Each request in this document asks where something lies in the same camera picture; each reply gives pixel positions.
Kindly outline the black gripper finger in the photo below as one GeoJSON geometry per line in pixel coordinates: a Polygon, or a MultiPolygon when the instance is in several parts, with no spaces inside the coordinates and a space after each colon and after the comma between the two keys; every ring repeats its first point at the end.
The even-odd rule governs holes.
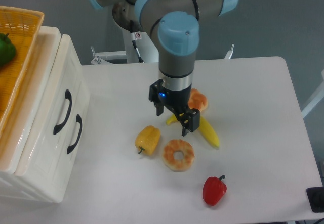
{"type": "Polygon", "coordinates": [[[160,116],[164,112],[164,104],[160,99],[149,99],[151,102],[153,102],[155,108],[156,108],[156,115],[160,116]]]}
{"type": "Polygon", "coordinates": [[[200,111],[196,108],[183,107],[181,110],[175,111],[174,115],[182,125],[182,136],[194,132],[200,126],[200,111]]]}

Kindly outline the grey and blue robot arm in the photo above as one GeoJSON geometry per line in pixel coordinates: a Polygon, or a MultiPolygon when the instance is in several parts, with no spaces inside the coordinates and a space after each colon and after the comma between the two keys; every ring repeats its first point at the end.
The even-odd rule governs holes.
{"type": "Polygon", "coordinates": [[[135,21],[158,50],[159,78],[150,86],[149,100],[157,115],[170,110],[182,125],[182,134],[199,127],[200,112],[188,106],[199,23],[209,16],[232,11],[238,0],[89,0],[100,9],[119,2],[134,7],[135,21]]]}

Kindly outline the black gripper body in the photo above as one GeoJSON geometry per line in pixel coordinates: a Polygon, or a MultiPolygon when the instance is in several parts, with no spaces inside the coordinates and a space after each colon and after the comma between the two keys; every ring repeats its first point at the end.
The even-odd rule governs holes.
{"type": "Polygon", "coordinates": [[[163,80],[159,79],[149,87],[149,99],[160,99],[164,107],[172,113],[181,110],[183,107],[188,107],[191,86],[180,91],[173,91],[163,87],[163,80]]]}

